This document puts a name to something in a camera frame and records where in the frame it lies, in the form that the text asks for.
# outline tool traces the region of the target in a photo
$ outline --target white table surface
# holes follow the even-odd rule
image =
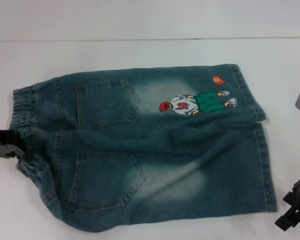
[[[11,5],[3,6],[3,2],[5,1],[0,1],[0,11],[2,9],[12,11],[13,7]],[[46,1],[46,5],[42,1],[14,2],[41,5],[43,13],[49,12],[48,5],[52,5],[52,1]],[[118,8],[127,8],[123,2],[130,2],[132,8],[140,8],[142,4],[145,4],[138,5],[136,1],[119,0],[112,0],[104,4],[104,13],[100,11],[101,16],[94,16],[95,20],[100,21],[95,29],[90,29],[90,32],[87,29],[80,29],[81,25],[92,19],[93,14],[88,11],[87,16],[83,17],[78,14],[75,19],[72,19],[72,22],[70,21],[70,23],[77,22],[71,31],[71,26],[67,24],[67,21],[75,15],[74,11],[82,13],[83,9],[89,9],[87,5],[83,7],[74,1],[69,2],[72,2],[71,9],[73,11],[69,11],[70,3],[67,5],[68,10],[61,11],[60,9],[63,9],[61,6],[58,9],[53,9],[52,17],[55,20],[56,16],[59,15],[55,11],[60,10],[64,15],[61,14],[57,26],[51,28],[50,25],[45,27],[43,13],[33,13],[32,16],[37,15],[38,18],[35,18],[34,21],[29,20],[24,27],[19,26],[19,24],[26,21],[26,18],[32,13],[16,7],[16,18],[10,14],[5,16],[7,19],[0,15],[2,29],[11,30],[8,32],[0,30],[0,40],[76,40],[81,39],[81,36],[82,39],[170,39],[200,36],[229,37],[232,36],[231,34],[237,37],[271,37],[274,35],[300,37],[300,28],[296,27],[300,24],[300,18],[298,20],[286,20],[282,24],[274,21],[272,25],[270,24],[271,26],[267,25],[263,28],[265,21],[262,21],[264,19],[272,20],[273,16],[259,17],[260,22],[257,22],[257,18],[253,18],[257,16],[253,10],[250,13],[254,21],[243,24],[245,26],[243,29],[240,28],[241,23],[236,26],[232,26],[233,22],[230,24],[231,21],[234,21],[232,17],[228,19],[230,23],[227,23],[226,18],[220,19],[220,22],[215,23],[217,28],[224,29],[220,35],[214,31],[213,27],[210,29],[211,31],[202,31],[209,29],[209,25],[207,23],[202,24],[205,22],[205,18],[201,18],[201,21],[196,23],[196,17],[191,14],[192,11],[200,12],[196,8],[185,8],[183,18],[187,20],[184,24],[176,12],[171,13],[172,19],[168,19],[169,17],[165,16],[164,12],[153,13],[152,15],[151,11],[155,12],[155,6],[161,3],[165,6],[163,9],[168,11],[169,7],[166,1],[153,1],[154,5],[148,3],[148,6],[145,7],[147,9],[146,14],[148,14],[146,18],[143,18],[144,12],[135,13],[131,10],[131,12],[125,13],[126,16],[129,16],[128,21],[124,19],[123,22],[125,23],[136,21],[138,18],[146,19],[145,22],[138,25],[144,31],[139,32],[130,27],[125,32],[122,29],[124,23],[119,21],[118,25],[114,26],[113,19],[109,23],[111,31],[105,29],[108,27],[108,22],[102,21],[102,19],[107,11],[111,12],[111,8],[116,13],[119,11]],[[85,0],[83,2],[84,4],[90,2],[92,5],[97,5],[106,1],[94,3]],[[184,5],[183,1],[175,2],[173,4]],[[201,1],[191,0],[189,2],[194,5],[203,4]],[[215,1],[215,3],[221,2],[226,3],[226,1],[221,0]],[[232,2],[242,3],[243,1],[234,0]],[[216,7],[212,1],[206,1],[206,4]],[[224,9],[224,11],[240,9],[241,6],[240,4],[238,7],[230,3],[227,4],[231,7]],[[268,10],[262,9],[262,11],[264,14],[268,14]],[[160,18],[160,21],[156,22],[156,16]],[[245,17],[244,14],[236,16],[238,18]],[[48,16],[46,19],[48,19],[47,23],[49,24],[53,22]],[[160,25],[158,29],[156,29],[155,23]],[[190,23],[196,24],[196,27],[189,25],[187,28],[187,24]],[[275,33],[270,34],[271,30],[275,29]],[[275,220],[289,208],[283,202],[283,196],[300,179],[300,111],[294,106],[300,93],[300,39],[0,42],[0,129],[7,129],[9,126],[13,107],[12,91],[14,89],[56,76],[85,71],[212,66],[225,63],[234,63],[240,66],[252,94],[268,116],[268,121],[264,122],[263,126],[270,150],[272,178],[279,212],[118,226],[102,233],[87,233],[74,229],[54,218],[42,203],[36,186],[15,170],[17,160],[0,158],[0,240],[300,239],[300,223],[296,228],[290,228],[287,232],[283,232],[274,225]]]

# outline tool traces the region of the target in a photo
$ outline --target basketball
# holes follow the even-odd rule
[[[219,77],[219,76],[214,76],[214,77],[213,77],[213,82],[214,82],[215,84],[221,85],[221,84],[224,84],[226,81],[223,80],[223,79],[222,79],[221,77]]]

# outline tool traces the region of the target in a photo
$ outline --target black plastic clip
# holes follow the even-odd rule
[[[275,221],[274,224],[283,231],[286,231],[290,227],[295,227],[300,222],[300,180],[293,185],[292,192],[288,192],[283,200],[291,208]]]
[[[20,133],[15,130],[0,130],[0,158],[20,159],[25,154],[25,145]]]

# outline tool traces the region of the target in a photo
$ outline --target cartoon basketball player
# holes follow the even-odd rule
[[[170,102],[163,102],[160,104],[160,111],[167,111],[173,109],[177,114],[185,116],[196,115],[199,112],[212,113],[219,112],[225,108],[235,108],[237,106],[237,99],[230,98],[226,103],[218,101],[217,97],[228,96],[229,91],[223,90],[217,93],[207,91],[199,93],[195,96],[179,95]]]

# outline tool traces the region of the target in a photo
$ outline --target jeans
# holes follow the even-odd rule
[[[74,73],[13,101],[16,167],[77,229],[277,211],[266,117],[237,65]]]

